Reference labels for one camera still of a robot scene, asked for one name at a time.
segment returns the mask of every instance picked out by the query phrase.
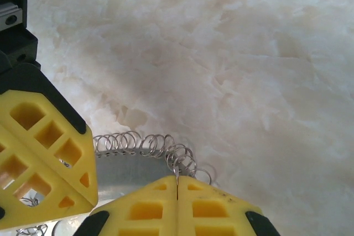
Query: square cutout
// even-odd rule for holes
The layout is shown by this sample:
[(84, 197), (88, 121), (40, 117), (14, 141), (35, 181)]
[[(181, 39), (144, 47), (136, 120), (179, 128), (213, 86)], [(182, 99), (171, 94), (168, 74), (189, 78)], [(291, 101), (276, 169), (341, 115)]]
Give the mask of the square cutout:
[(233, 227), (195, 227), (195, 236), (236, 236)]
[(155, 187), (154, 190), (167, 190), (167, 185), (163, 183), (162, 185)]
[(138, 202), (131, 208), (129, 220), (161, 219), (163, 205), (159, 202)]
[(73, 167), (79, 158), (81, 157), (82, 152), (77, 147), (77, 145), (69, 139), (56, 153), (55, 157), (59, 160), (62, 160), (68, 163), (71, 167)]
[(13, 195), (21, 201), (21, 198), (24, 197), (30, 190), (33, 190), (34, 193), (38, 193), (45, 197), (50, 193), (51, 187), (38, 174), (34, 174), (27, 182), (22, 184)]
[(195, 218), (226, 218), (228, 217), (225, 206), (220, 201), (196, 200), (192, 204), (193, 217)]
[(54, 123), (50, 122), (45, 128), (43, 128), (36, 136), (36, 140), (42, 144), (46, 149), (50, 148), (61, 137), (63, 132)]
[(39, 205), (39, 200), (36, 198), (36, 195), (37, 192), (31, 189), (24, 197), (20, 199), (20, 202), (28, 207), (36, 207)]
[(16, 178), (27, 170), (16, 156), (9, 158), (0, 166), (0, 187), (6, 189)]
[(159, 236), (159, 229), (121, 229), (118, 236)]
[(28, 102), (21, 103), (13, 108), (10, 115), (26, 130), (29, 130), (45, 116), (38, 105)]

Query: metal coil spring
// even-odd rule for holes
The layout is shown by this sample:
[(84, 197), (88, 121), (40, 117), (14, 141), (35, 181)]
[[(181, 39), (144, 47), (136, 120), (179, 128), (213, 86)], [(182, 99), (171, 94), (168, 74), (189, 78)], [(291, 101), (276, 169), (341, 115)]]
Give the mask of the metal coil spring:
[[(39, 204), (38, 199), (37, 198), (26, 198), (23, 197), (20, 199), (21, 202), (23, 202), (24, 204), (26, 204), (29, 207), (35, 207)], [(16, 236), (44, 236), (44, 234), (46, 233), (48, 229), (48, 226), (46, 224), (42, 224), (42, 225), (37, 225), (37, 226), (33, 226), (33, 227), (28, 227), (26, 229), (17, 229), (16, 232)]]
[(167, 134), (149, 134), (142, 137), (136, 131), (97, 135), (93, 138), (95, 153), (98, 158), (110, 155), (136, 155), (161, 159), (164, 158), (167, 167), (176, 174), (183, 170), (195, 177), (198, 171), (204, 172), (212, 183), (208, 171), (198, 168), (193, 152), (184, 144), (176, 143), (174, 138)]

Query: yellow plastic gripper pad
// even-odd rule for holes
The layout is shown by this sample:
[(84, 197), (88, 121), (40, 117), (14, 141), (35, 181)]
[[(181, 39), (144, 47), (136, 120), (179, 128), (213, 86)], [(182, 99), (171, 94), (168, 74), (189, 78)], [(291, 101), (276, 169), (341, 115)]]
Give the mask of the yellow plastic gripper pad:
[(95, 209), (74, 236), (256, 236), (258, 207), (194, 178), (169, 176)]
[[(91, 211), (98, 194), (89, 127), (78, 133), (42, 94), (2, 94), (0, 187), (0, 230)], [(28, 207), (20, 199), (33, 190), (44, 199)]]

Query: metal ring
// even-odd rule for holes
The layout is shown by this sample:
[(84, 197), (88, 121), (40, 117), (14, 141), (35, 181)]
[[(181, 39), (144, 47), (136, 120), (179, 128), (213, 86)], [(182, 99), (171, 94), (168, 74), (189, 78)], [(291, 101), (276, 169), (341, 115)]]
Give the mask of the metal ring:
[(125, 138), (126, 139), (126, 143), (128, 143), (127, 137), (125, 135), (120, 134), (120, 133), (116, 133), (116, 134), (112, 134), (112, 135), (116, 135), (114, 137), (114, 139), (113, 139), (114, 150), (117, 151), (121, 155), (125, 155), (126, 151), (125, 151), (125, 149), (123, 148), (123, 145), (122, 145), (122, 138)]
[(209, 177), (209, 182), (208, 182), (208, 184), (211, 185), (211, 183), (212, 183), (212, 178), (211, 178), (210, 173), (209, 173), (207, 170), (204, 170), (204, 169), (201, 169), (201, 168), (195, 168), (194, 170), (191, 170), (191, 171), (188, 173), (188, 176), (190, 176), (190, 177), (195, 177), (197, 171), (202, 171), (202, 172), (206, 173), (207, 176)]
[(155, 151), (158, 151), (156, 154), (153, 154), (152, 157), (156, 158), (156, 159), (160, 159), (162, 157), (162, 155), (165, 153), (165, 145), (166, 145), (166, 140), (165, 137), (163, 135), (157, 134), (155, 135), (156, 140), (157, 140), (157, 148), (158, 148), (158, 138), (162, 138), (162, 146), (160, 149), (157, 149)]
[(105, 148), (106, 148), (106, 150), (111, 150), (111, 146), (112, 146), (112, 143), (111, 143), (111, 141), (109, 140), (109, 137), (110, 135), (97, 135), (97, 136), (95, 136), (93, 139), (94, 139), (94, 141), (95, 141), (95, 152), (96, 153), (98, 153), (98, 152), (100, 152), (101, 150), (99, 150), (99, 144), (100, 144), (100, 140), (102, 139), (102, 138), (104, 138), (105, 139)]
[[(148, 141), (148, 144), (149, 144), (148, 150), (149, 151), (147, 153), (144, 153), (142, 150), (144, 149), (144, 144), (145, 144), (145, 142), (147, 140), (149, 140)], [(154, 152), (155, 152), (155, 150), (157, 148), (157, 143), (158, 143), (158, 140), (157, 140), (157, 137), (155, 135), (153, 135), (153, 134), (147, 135), (140, 142), (140, 146), (139, 146), (140, 154), (142, 154), (144, 157), (151, 157), (152, 154), (154, 154)]]
[(174, 160), (173, 163), (172, 163), (172, 169), (177, 166), (177, 163), (180, 163), (180, 162), (179, 162), (179, 161), (180, 161), (180, 158), (183, 158), (182, 161), (183, 161), (185, 158), (190, 158), (190, 161), (192, 161), (192, 164), (193, 164), (194, 167), (195, 167), (194, 170), (197, 169), (197, 162), (194, 160), (194, 158), (193, 158), (192, 156), (186, 155), (186, 154), (179, 155), (178, 157), (175, 158), (175, 160)]

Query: white fluffy rug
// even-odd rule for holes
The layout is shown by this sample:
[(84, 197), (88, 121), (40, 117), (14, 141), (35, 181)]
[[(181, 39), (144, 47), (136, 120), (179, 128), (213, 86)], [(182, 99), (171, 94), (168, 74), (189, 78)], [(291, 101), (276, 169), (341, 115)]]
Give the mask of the white fluffy rug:
[(28, 3), (94, 134), (171, 133), (281, 235), (353, 235), (354, 0)]

